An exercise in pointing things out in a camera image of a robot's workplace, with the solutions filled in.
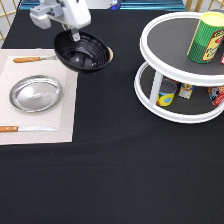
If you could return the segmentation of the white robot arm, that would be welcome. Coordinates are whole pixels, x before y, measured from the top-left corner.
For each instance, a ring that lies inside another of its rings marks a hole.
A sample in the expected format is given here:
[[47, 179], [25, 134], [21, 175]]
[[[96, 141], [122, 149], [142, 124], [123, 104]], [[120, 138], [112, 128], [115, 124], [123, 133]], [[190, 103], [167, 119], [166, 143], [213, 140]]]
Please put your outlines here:
[[33, 23], [42, 28], [51, 27], [51, 21], [69, 30], [72, 40], [80, 40], [79, 30], [91, 23], [91, 15], [85, 0], [40, 0], [40, 5], [30, 9]]

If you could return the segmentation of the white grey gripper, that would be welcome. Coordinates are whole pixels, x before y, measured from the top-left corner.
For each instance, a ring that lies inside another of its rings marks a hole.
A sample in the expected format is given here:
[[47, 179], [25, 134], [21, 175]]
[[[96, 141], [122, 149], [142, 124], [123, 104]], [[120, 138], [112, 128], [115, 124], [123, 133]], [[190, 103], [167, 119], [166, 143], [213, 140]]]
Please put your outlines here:
[[72, 40], [80, 40], [77, 29], [81, 29], [91, 23], [91, 14], [85, 0], [58, 0], [63, 13], [60, 16], [50, 16], [51, 19], [61, 24], [70, 26]]

